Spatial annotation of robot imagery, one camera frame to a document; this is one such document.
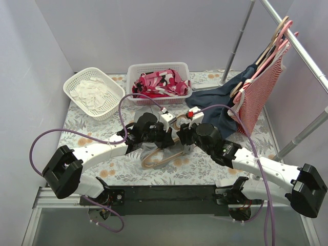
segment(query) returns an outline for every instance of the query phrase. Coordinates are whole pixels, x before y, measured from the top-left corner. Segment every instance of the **white plastic basket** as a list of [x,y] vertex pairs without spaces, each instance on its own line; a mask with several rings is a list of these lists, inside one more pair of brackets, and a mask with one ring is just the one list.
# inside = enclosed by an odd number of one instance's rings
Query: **white plastic basket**
[[[127,94],[132,93],[133,83],[140,78],[142,73],[155,72],[166,69],[174,69],[183,80],[190,80],[189,69],[186,63],[148,63],[148,64],[136,64],[132,65],[128,69],[127,76]],[[182,104],[186,98],[190,97],[192,90],[186,96],[171,96],[171,97],[160,97],[160,99],[154,98],[159,104]],[[128,97],[129,100],[134,102],[136,105],[153,105],[154,103],[149,99],[144,98],[132,98]]]
[[[81,80],[89,80],[90,77],[102,78],[108,86],[107,94],[104,97],[105,103],[99,108],[101,112],[88,109],[84,102],[75,100],[70,94],[70,91],[75,89]],[[79,71],[64,83],[63,90],[87,115],[98,121],[113,115],[118,110],[119,101],[125,96],[124,89],[98,68],[85,68]]]

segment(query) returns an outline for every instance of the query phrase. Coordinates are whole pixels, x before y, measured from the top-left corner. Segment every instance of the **clothes rail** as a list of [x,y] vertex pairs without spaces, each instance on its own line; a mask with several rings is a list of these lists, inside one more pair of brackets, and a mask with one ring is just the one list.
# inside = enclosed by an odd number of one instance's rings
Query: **clothes rail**
[[[263,4],[263,6],[265,7],[265,9],[267,10],[267,12],[271,15],[273,20],[277,24],[279,24],[281,22],[281,18],[279,16],[279,14],[276,12],[276,10],[269,3],[269,1],[268,0],[260,0],[260,1]],[[239,46],[241,37],[244,33],[244,29],[246,27],[246,24],[248,22],[250,15],[251,15],[251,12],[252,12],[252,9],[254,6],[254,2],[255,2],[255,0],[251,0],[250,6],[246,13],[246,17],[243,21],[242,29],[240,30],[240,34],[236,39],[234,48],[232,50],[232,53],[229,57],[226,69],[222,76],[222,80],[221,80],[222,82],[224,82],[227,78],[231,64],[232,64],[235,54],[237,52],[237,48]],[[289,40],[291,45],[297,51],[299,56],[303,59],[303,61],[305,62],[305,64],[309,68],[309,70],[312,72],[312,74],[320,82],[321,86],[324,88],[326,93],[328,93],[328,80],[327,80],[325,74],[321,71],[321,69],[317,66],[317,64],[314,62],[314,60],[310,57],[308,52],[302,46],[302,44],[298,41],[298,39],[295,37],[295,35],[289,29],[286,32],[286,38]],[[282,160],[287,154],[289,154],[296,146],[298,146],[305,138],[307,138],[312,132],[314,132],[318,127],[320,127],[327,120],[328,120],[328,107],[326,107],[325,110],[313,122],[311,122],[301,133],[299,133],[292,141],[290,141],[289,144],[287,144],[281,151],[279,151],[274,156],[273,160],[275,160],[275,161]]]

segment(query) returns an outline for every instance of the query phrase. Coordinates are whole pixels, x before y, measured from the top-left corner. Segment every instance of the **hanging shirt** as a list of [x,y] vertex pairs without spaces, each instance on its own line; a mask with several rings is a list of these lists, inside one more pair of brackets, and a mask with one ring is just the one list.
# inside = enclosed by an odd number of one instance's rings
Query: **hanging shirt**
[[[237,112],[250,134],[255,127],[263,106],[276,85],[279,75],[285,69],[285,66],[282,64],[282,57],[289,47],[290,45],[287,42],[280,52],[272,58],[271,64],[255,79],[246,80],[245,85],[247,84],[248,86],[245,89],[239,90],[241,99],[235,104],[233,109]],[[229,111],[228,114],[237,121],[232,112]],[[240,125],[238,125],[238,132],[245,134]]]

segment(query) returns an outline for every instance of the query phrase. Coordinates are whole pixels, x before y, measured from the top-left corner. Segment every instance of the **dark blue cloth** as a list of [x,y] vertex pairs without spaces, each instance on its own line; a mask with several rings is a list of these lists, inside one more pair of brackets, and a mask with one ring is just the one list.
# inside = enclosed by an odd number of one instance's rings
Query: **dark blue cloth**
[[[199,107],[200,109],[206,108],[214,104],[223,104],[232,107],[233,98],[230,98],[231,91],[239,84],[245,82],[246,79],[251,78],[256,72],[257,66],[252,64],[248,66],[245,71],[239,73],[223,86],[205,91],[195,91],[186,99],[187,105],[192,107]],[[202,122],[211,123],[217,127],[224,139],[237,131],[237,123],[228,116],[226,108],[212,108],[204,111],[204,119]]]

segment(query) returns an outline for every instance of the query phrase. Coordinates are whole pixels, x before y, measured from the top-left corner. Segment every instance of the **white wall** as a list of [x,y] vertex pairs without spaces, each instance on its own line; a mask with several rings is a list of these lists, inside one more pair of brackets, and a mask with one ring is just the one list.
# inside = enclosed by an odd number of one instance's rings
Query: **white wall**
[[[28,161],[34,138],[62,127],[68,98],[63,82],[73,74],[33,0],[0,0],[0,245],[21,245],[39,186],[45,181]],[[37,145],[42,169],[58,135]]]
[[[75,72],[95,66],[184,61],[191,71],[225,68],[249,0],[36,0]],[[271,0],[285,15],[293,0]],[[274,21],[255,4],[232,69],[266,47]]]
[[[327,8],[325,0],[295,0],[288,12],[294,21],[292,30],[300,32],[300,42],[325,74],[328,74]],[[281,149],[328,106],[328,95],[294,49],[286,55],[284,64],[288,69],[282,74],[266,105]],[[327,149],[328,122],[284,160],[291,165],[314,165],[328,184]],[[321,245],[328,245],[327,221],[326,197],[319,217],[313,220]]]

